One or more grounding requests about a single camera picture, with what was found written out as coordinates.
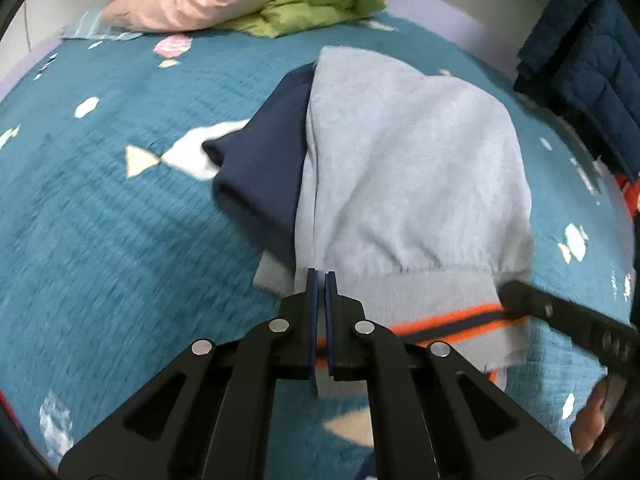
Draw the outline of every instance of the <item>bed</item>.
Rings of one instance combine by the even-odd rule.
[[[15,132],[0,148],[0,388],[54,466],[193,340],[243,336],[278,305],[252,287],[260,254],[216,209],[210,183],[164,164],[127,178],[127,147],[160,157],[191,128],[249,118],[324,45],[376,50],[503,102],[532,193],[532,282],[628,320],[632,225],[620,194],[503,73],[387,13],[276,40],[188,36],[191,48],[168,68],[153,52],[163,35],[65,41],[0,104],[0,132]],[[569,224],[588,240],[581,261],[566,263],[558,244]],[[564,336],[532,323],[527,364],[510,368],[507,393],[570,446],[569,426],[602,374]],[[370,449],[324,425],[366,405],[279,383],[266,478],[353,479]]]

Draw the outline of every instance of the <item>blue bedsheet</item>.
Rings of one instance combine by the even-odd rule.
[[[193,46],[168,69],[152,52],[162,36],[91,50],[90,41],[67,41],[38,80],[27,74],[2,102],[0,132],[20,130],[0,150],[0,389],[53,463],[60,442],[49,430],[79,440],[192,340],[237,338],[276,311],[276,299],[251,285],[257,251],[212,206],[210,184],[162,164],[126,178],[126,146],[161,155],[190,128],[250,117],[326,44],[377,50],[430,75],[449,70],[500,99],[533,197],[534,283],[627,318],[619,218],[606,192],[587,191],[554,128],[514,98],[510,81],[452,43],[378,19],[396,30],[191,34]],[[91,96],[97,108],[75,118]],[[566,264],[557,243],[570,222],[589,240],[584,260]],[[569,443],[575,410],[562,420],[562,406],[569,394],[576,409],[583,404],[601,370],[566,338],[538,325],[532,332],[530,362],[510,371],[508,392]],[[369,450],[322,424],[365,405],[279,384],[266,477],[352,479]]]

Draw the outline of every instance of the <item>teal blanket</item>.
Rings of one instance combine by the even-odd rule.
[[[180,65],[166,69],[153,53],[161,36],[92,49],[71,40],[2,102],[0,132],[20,129],[0,148],[0,389],[52,463],[191,341],[238,338],[277,308],[252,287],[258,253],[212,204],[210,183],[163,164],[126,178],[126,146],[161,155],[191,128],[250,117],[326,44],[377,50],[428,75],[448,70],[503,102],[532,192],[534,282],[626,319],[630,259],[613,198],[589,193],[575,155],[514,98],[510,81],[416,25],[378,19],[396,30],[191,34]],[[90,97],[95,110],[75,118]],[[566,264],[558,243],[571,222],[589,240],[583,261]],[[529,363],[510,370],[508,392],[569,443],[601,369],[566,338],[539,325],[532,332]],[[575,409],[563,419],[569,394]],[[353,478],[369,449],[322,425],[365,405],[279,384],[266,477]]]

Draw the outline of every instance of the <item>light blue striped cloth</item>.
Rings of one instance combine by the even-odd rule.
[[[111,40],[127,41],[142,36],[123,27],[103,22],[100,13],[109,0],[91,0],[84,14],[62,29],[64,40]]]

